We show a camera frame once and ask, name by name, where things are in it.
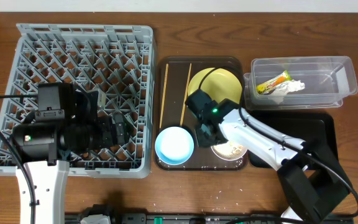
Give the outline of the yellow plate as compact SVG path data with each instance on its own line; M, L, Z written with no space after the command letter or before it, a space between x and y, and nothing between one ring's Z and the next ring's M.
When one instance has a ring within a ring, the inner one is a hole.
M194 75L188 85L188 96L194 93L200 85L201 80L213 68L206 68ZM242 85L239 79L228 70L223 68L213 71L202 83L201 89L217 103L229 99L235 103L240 102Z

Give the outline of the white bowl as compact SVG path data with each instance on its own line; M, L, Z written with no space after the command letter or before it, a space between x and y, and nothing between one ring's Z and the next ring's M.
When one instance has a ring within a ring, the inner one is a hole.
M232 141L228 141L224 144L211 146L211 149L216 156L225 161L238 160L243 157L247 152L246 147Z

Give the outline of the blue bowl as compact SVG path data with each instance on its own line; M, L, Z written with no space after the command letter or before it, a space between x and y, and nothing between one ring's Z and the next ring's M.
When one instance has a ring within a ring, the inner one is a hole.
M158 158L168 165L180 165L191 156L195 143L191 134L184 128L172 126L161 131L155 140Z

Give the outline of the yellow green snack wrapper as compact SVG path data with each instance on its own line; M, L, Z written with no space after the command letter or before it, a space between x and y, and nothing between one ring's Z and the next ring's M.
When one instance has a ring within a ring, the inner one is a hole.
M276 77L257 85L257 93L263 95L265 93L270 92L271 90L274 90L277 85L291 80L293 80L292 77L285 70Z

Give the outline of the white tissue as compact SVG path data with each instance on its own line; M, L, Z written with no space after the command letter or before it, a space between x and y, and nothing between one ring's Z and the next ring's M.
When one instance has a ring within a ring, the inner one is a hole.
M284 97L286 97L289 93L293 93L296 91L301 91L305 88L305 84L301 81L290 80L285 81L279 85L277 85L273 92L269 94L268 98L273 100L274 102L280 104L284 101Z

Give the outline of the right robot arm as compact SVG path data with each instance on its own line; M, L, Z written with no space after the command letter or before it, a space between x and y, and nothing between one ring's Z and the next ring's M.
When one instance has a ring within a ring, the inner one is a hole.
M201 147L236 143L277 172L290 205L283 218L321 223L350 194L349 178L327 145L285 135L239 104L229 99L217 103L203 90L190 94L185 104L198 120Z

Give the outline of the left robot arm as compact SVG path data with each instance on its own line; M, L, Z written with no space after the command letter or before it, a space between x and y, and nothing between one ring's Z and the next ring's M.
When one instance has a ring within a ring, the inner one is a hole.
M63 223L71 154L129 142L133 129L122 113L98 116L102 94L70 83L38 86L38 108L14 127L21 223Z

